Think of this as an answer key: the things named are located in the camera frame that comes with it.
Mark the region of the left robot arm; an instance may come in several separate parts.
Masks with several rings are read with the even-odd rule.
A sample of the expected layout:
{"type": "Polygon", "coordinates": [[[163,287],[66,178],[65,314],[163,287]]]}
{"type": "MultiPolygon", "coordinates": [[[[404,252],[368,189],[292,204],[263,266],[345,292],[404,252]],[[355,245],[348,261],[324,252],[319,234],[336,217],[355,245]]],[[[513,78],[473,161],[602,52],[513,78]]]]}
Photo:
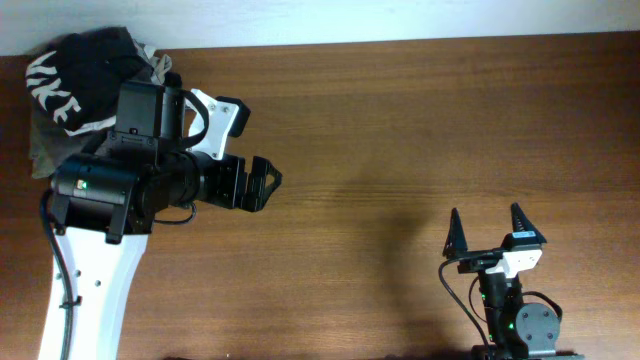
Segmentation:
{"type": "Polygon", "coordinates": [[[236,98],[123,84],[115,125],[62,162],[41,200],[53,271],[40,358],[116,357],[132,280],[161,211],[201,202],[264,208],[281,173],[265,158],[225,151],[249,116],[236,98]]]}

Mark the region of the dark green t-shirt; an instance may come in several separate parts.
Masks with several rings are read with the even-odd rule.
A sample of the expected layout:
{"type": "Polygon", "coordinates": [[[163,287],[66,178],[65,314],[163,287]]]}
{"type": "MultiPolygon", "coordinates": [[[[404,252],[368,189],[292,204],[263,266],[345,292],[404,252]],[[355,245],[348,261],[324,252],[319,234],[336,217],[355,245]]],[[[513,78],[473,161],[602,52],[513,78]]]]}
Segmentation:
{"type": "Polygon", "coordinates": [[[115,116],[121,85],[150,82],[151,73],[127,28],[107,27],[50,43],[25,80],[36,109],[65,132],[115,116]]]}

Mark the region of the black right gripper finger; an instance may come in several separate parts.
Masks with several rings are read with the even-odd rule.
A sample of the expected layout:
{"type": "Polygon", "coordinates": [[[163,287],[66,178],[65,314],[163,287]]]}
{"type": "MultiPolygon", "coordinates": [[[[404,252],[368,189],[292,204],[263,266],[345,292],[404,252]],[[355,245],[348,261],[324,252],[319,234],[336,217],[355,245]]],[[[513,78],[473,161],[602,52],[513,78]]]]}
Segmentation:
{"type": "Polygon", "coordinates": [[[518,203],[510,206],[512,237],[518,240],[531,240],[534,244],[546,244],[547,240],[542,233],[526,217],[518,203]]]}
{"type": "Polygon", "coordinates": [[[451,210],[449,230],[442,255],[446,259],[458,258],[468,252],[468,246],[460,214],[457,208],[451,210]]]}

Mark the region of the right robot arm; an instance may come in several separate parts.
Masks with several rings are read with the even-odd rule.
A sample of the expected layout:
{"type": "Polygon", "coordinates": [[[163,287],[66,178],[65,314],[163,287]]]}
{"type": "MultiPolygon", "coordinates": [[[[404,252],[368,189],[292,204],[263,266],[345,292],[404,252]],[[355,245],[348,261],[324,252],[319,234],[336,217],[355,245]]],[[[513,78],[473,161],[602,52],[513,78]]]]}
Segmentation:
{"type": "Polygon", "coordinates": [[[563,309],[550,297],[525,291],[519,274],[533,269],[547,243],[544,235],[526,217],[517,203],[510,206],[512,231],[497,248],[468,249],[459,211],[451,210],[449,230],[438,268],[438,277],[479,332],[482,343],[471,348],[472,359],[583,359],[573,351],[559,351],[563,309]],[[473,274],[484,308],[485,327],[472,304],[464,304],[444,277],[444,269],[455,264],[460,274],[473,274]]]}

